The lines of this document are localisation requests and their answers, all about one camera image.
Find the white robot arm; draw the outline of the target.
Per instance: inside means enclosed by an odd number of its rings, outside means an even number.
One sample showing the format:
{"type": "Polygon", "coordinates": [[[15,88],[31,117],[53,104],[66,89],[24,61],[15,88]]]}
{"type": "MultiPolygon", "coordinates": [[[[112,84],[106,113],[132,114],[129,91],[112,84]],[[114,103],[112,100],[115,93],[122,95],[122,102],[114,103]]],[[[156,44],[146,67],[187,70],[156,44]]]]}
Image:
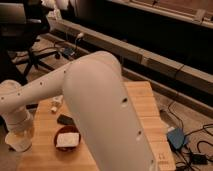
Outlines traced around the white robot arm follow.
{"type": "Polygon", "coordinates": [[[19,88],[0,89],[0,116],[9,130],[24,130],[32,119],[14,110],[57,95],[100,171],[160,171],[111,53],[90,53],[19,88]]]}

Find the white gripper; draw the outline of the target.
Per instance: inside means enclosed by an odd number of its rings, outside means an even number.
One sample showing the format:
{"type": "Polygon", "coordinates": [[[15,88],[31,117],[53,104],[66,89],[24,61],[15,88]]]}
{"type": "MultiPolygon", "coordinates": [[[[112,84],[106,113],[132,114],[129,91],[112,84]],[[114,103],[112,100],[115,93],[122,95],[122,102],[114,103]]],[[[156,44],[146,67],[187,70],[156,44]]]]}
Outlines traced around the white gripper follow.
{"type": "Polygon", "coordinates": [[[7,126],[8,133],[6,135],[7,139],[12,139],[16,137],[27,137],[32,139],[34,136],[34,124],[9,124],[7,126]]]}

